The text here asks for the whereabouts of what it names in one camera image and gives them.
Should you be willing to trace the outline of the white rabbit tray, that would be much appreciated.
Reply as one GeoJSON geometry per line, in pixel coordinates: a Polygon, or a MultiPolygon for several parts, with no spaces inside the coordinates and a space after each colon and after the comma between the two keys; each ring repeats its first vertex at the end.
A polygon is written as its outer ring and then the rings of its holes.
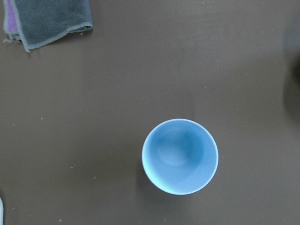
{"type": "Polygon", "coordinates": [[[4,224],[4,205],[3,205],[3,201],[0,198],[0,225],[4,224]]]}

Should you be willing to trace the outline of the light blue plastic cup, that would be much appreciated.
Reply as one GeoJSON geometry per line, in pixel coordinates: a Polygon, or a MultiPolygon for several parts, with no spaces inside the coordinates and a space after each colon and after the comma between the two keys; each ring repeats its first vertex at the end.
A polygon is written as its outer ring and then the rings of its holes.
{"type": "Polygon", "coordinates": [[[155,126],[142,147],[142,167],[148,179],[172,195],[203,189],[218,167],[218,147],[210,132],[188,119],[155,126]]]}

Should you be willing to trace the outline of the grey folded cloth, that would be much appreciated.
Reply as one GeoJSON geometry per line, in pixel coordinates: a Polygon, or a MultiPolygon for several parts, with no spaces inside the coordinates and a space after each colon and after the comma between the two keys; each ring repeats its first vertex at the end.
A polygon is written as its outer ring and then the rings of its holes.
{"type": "Polygon", "coordinates": [[[5,0],[3,7],[7,41],[21,42],[27,52],[93,29],[88,0],[5,0]]]}

